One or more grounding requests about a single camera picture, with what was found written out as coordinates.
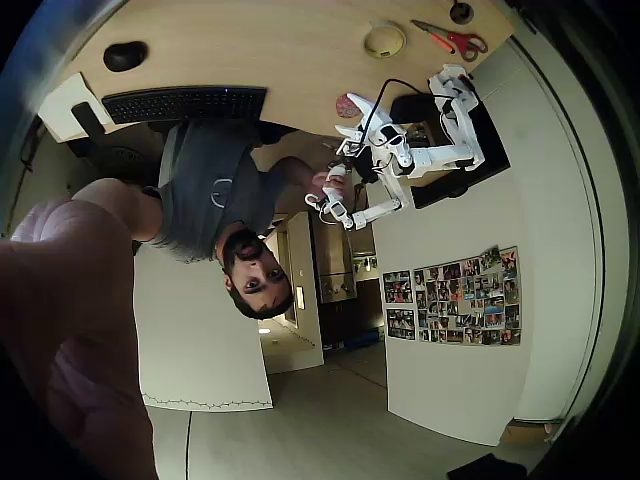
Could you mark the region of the person's right hand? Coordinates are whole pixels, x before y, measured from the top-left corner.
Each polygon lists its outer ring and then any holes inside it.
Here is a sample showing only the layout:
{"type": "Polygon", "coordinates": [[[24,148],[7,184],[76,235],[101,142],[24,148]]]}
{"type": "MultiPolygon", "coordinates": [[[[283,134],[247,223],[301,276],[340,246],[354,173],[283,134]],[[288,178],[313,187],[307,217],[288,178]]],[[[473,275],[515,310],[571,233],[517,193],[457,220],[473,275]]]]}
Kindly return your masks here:
{"type": "Polygon", "coordinates": [[[325,190],[335,190],[342,197],[345,196],[345,182],[343,176],[330,175],[328,172],[318,172],[311,178],[311,185],[307,191],[318,200],[326,196],[325,190]]]}

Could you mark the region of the person's left hand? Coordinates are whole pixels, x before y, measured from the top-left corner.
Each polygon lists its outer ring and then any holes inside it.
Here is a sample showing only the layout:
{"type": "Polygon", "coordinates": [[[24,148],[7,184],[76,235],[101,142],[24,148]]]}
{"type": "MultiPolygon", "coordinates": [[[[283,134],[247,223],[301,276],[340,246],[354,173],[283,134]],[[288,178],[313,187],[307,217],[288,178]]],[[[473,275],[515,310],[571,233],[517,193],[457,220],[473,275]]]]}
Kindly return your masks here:
{"type": "Polygon", "coordinates": [[[105,479],[157,476],[132,294],[127,238],[1,245],[1,342],[46,418],[105,479]]]}

